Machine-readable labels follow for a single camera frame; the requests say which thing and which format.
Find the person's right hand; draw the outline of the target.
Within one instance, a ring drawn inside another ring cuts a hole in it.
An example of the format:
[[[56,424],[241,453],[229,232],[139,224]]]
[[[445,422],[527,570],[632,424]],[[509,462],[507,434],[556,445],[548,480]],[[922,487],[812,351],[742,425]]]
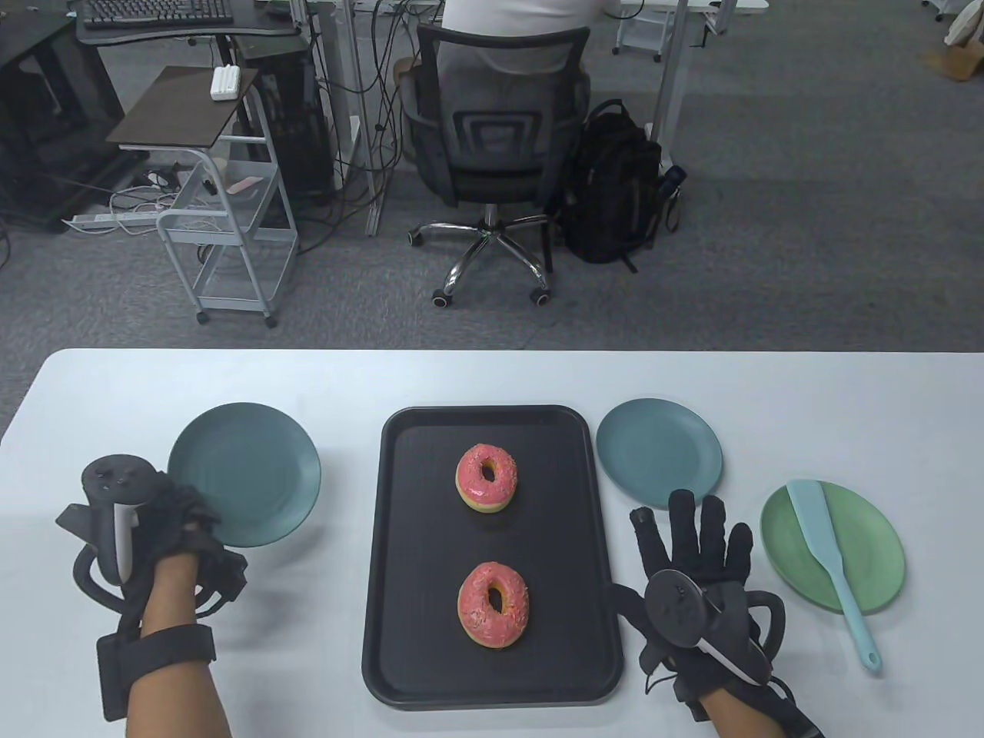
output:
[[[699,721],[709,718],[704,700],[718,692],[753,709],[776,702],[770,683],[785,610],[776,595],[746,587],[751,528],[726,528],[724,503],[698,504],[689,490],[672,492],[668,512],[668,544],[650,507],[630,512],[647,585],[643,593],[622,584],[607,591],[614,612],[644,638],[640,667],[647,677],[667,668],[676,698]]]

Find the person's left hand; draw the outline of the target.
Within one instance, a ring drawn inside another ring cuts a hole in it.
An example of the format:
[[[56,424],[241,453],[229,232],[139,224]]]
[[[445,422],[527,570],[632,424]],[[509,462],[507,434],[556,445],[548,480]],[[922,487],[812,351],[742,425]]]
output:
[[[219,516],[191,486],[175,483],[165,472],[154,477],[150,502],[138,507],[137,527],[132,532],[133,564],[127,583],[121,587],[123,605],[121,628],[133,628],[141,621],[152,584],[155,566],[179,554],[194,554],[199,560],[194,605],[201,608],[218,595],[218,600],[198,617],[208,617],[233,602],[246,586],[244,556],[225,547],[214,529]]]

